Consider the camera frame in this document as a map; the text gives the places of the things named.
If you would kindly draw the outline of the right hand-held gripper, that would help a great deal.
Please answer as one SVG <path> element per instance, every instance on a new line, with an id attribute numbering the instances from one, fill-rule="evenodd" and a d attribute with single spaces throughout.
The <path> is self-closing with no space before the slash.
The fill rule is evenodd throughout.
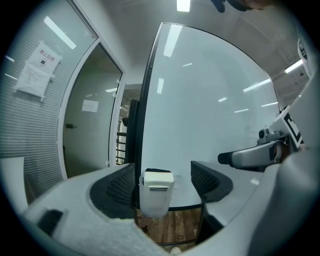
<path id="1" fill-rule="evenodd" d="M 264 130 L 257 146 L 220 153 L 220 164 L 236 169 L 267 167 L 286 156 L 320 148 L 320 75 L 315 74 L 301 95 Z"/>

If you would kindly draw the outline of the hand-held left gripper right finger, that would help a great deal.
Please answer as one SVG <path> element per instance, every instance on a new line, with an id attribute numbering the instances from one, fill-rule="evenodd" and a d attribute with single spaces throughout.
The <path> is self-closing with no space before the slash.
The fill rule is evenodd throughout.
<path id="1" fill-rule="evenodd" d="M 202 202 L 192 256 L 301 254 L 320 201 L 320 152 L 303 150 L 264 172 L 192 161 Z"/>

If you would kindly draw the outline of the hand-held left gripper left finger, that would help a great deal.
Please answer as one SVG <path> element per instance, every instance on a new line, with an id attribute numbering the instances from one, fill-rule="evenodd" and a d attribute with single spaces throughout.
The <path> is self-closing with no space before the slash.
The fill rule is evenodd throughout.
<path id="1" fill-rule="evenodd" d="M 51 256 L 165 256 L 135 222 L 132 163 L 62 181 L 22 214 Z"/>

